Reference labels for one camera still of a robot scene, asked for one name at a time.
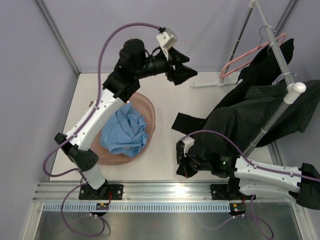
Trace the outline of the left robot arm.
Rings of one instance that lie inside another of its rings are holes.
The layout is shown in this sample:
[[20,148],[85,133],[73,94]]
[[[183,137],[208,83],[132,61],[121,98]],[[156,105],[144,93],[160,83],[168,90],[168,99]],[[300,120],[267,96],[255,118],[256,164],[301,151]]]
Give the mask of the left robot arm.
[[189,57],[174,47],[162,44],[156,50],[158,54],[149,54],[143,41],[137,38],[126,41],[95,103],[73,129],[55,136],[63,153],[83,175],[81,200],[105,200],[111,195],[112,187],[98,168],[99,157],[91,150],[91,144],[109,118],[140,88],[139,80],[165,74],[177,86],[198,74],[184,65]]

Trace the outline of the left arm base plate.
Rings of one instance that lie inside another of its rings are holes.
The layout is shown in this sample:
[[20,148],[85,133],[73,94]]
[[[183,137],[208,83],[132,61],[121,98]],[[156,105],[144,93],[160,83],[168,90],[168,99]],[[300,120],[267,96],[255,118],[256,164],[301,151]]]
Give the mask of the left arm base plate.
[[89,184],[80,187],[79,200],[122,200],[123,184],[103,185],[99,189],[93,189]]

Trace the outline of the light blue shirt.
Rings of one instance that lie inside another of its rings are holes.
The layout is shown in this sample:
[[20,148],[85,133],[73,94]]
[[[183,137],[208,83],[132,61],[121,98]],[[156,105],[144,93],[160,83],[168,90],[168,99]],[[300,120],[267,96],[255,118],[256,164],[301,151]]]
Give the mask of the light blue shirt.
[[99,143],[110,154],[136,157],[147,144],[147,126],[145,118],[132,103],[126,103],[103,126]]

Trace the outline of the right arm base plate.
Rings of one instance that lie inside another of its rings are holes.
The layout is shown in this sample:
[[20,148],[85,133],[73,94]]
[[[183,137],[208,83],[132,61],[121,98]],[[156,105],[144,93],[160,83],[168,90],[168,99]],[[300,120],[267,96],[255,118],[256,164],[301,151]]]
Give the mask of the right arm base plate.
[[245,195],[240,192],[239,186],[232,186],[226,183],[214,183],[210,185],[212,200],[250,200],[253,195]]

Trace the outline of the pink hanger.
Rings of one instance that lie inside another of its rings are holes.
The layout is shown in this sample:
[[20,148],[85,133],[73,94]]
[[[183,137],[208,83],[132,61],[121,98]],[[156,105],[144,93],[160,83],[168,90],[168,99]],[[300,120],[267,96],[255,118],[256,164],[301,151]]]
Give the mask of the pink hanger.
[[235,64],[236,62],[242,60],[243,58],[246,58],[247,56],[257,52],[258,50],[266,47],[266,46],[269,46],[271,43],[269,41],[265,42],[265,43],[259,43],[256,47],[254,47],[253,49],[243,53],[242,55],[239,55],[238,57],[235,57],[235,54],[236,54],[236,50],[238,48],[238,45],[240,43],[240,40],[241,40],[241,37],[239,37],[236,41],[236,44],[235,44],[235,47],[234,49],[232,50],[231,52],[231,55],[230,55],[230,58],[228,60],[228,62],[224,65],[224,67],[222,68],[222,70],[220,71],[220,75],[219,75],[219,78],[218,78],[218,81],[221,82],[221,83],[224,83],[225,82],[225,78],[235,72],[237,72],[238,70],[248,66],[252,61],[248,61],[248,62],[245,62],[243,63],[242,65],[232,69],[232,70],[229,70],[229,67],[230,65],[232,64]]

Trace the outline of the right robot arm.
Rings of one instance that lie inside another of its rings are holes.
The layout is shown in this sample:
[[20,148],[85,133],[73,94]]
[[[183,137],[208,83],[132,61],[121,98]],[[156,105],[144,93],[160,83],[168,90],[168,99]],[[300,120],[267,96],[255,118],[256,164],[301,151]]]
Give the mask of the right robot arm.
[[280,166],[234,154],[216,155],[190,137],[176,143],[176,159],[177,175],[191,178],[206,171],[228,179],[227,186],[219,192],[227,200],[276,196],[293,199],[307,209],[320,208],[320,174],[312,164]]

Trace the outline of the black shirt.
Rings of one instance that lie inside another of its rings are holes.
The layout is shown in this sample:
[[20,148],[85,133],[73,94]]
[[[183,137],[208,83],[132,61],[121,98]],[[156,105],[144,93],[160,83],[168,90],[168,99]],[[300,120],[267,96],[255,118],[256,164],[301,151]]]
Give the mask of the black shirt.
[[[240,71],[237,86],[214,107],[215,110],[240,103],[250,87],[269,86],[282,73],[273,51],[267,54],[267,48],[268,46],[264,47],[249,66]],[[202,129],[208,119],[208,117],[197,118],[179,112],[171,129],[187,135]]]

